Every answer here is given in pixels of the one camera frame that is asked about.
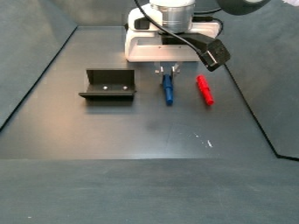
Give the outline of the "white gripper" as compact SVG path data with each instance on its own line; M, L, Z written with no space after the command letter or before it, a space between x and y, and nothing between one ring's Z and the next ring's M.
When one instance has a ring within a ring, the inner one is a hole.
M192 7L143 7L147 16L171 33L188 41L208 62L216 57L211 48L219 43L220 23L192 22ZM161 62L200 61L195 50L161 31L145 18L139 8L129 11L125 32L125 59L129 62L153 62L156 75L164 74ZM181 63L172 65L172 77L180 73Z

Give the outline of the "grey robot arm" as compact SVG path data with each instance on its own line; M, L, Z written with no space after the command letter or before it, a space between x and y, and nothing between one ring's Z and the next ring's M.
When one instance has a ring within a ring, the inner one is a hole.
M223 25L195 12L196 0L148 0L128 13L125 59L131 62L199 61L216 70L230 60L218 39Z

